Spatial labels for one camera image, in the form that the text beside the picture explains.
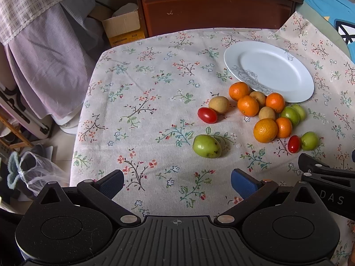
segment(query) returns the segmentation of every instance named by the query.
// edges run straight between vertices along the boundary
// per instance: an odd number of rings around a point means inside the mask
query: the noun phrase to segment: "green fruit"
[[[204,158],[218,158],[222,153],[221,144],[209,135],[197,135],[193,141],[192,149],[197,155]]]
[[[307,132],[301,137],[302,149],[305,151],[312,151],[318,147],[319,137],[314,132]]]
[[[293,127],[296,127],[298,125],[298,123],[300,122],[300,116],[299,116],[298,112],[290,106],[286,106],[283,109],[280,117],[289,118],[290,121],[292,122]]]
[[[300,121],[303,121],[304,119],[306,119],[307,117],[307,113],[306,111],[298,104],[293,104],[291,106],[293,109],[295,109],[297,111],[297,113],[299,114],[300,116]]]

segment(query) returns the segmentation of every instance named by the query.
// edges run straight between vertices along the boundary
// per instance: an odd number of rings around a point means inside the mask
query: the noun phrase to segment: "wooden cabinet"
[[[211,27],[279,29],[303,0],[137,0],[147,37]]]

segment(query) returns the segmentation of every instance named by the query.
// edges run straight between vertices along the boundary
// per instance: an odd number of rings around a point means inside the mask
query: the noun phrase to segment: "plastic bag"
[[[21,167],[25,159],[35,159],[36,165],[27,171]],[[50,181],[57,181],[60,186],[69,186],[70,173],[63,171],[49,159],[38,156],[30,151],[23,154],[19,164],[19,174],[34,195],[38,195],[44,185]]]

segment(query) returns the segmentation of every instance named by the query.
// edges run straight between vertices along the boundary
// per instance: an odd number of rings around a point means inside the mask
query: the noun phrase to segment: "metal screw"
[[[228,224],[234,222],[234,217],[230,215],[221,215],[217,218],[220,223]]]
[[[134,215],[125,215],[121,217],[121,221],[126,224],[132,224],[136,222],[138,218]]]

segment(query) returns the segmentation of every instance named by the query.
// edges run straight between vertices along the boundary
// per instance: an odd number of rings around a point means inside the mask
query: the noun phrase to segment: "blue gripper pad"
[[[123,188],[124,175],[121,170],[114,170],[110,174],[95,182],[94,188],[106,197],[112,199]]]
[[[234,169],[230,175],[230,183],[233,189],[237,191],[243,199],[246,199],[258,190],[257,183],[260,182],[248,174],[241,172],[242,171],[239,169]]]

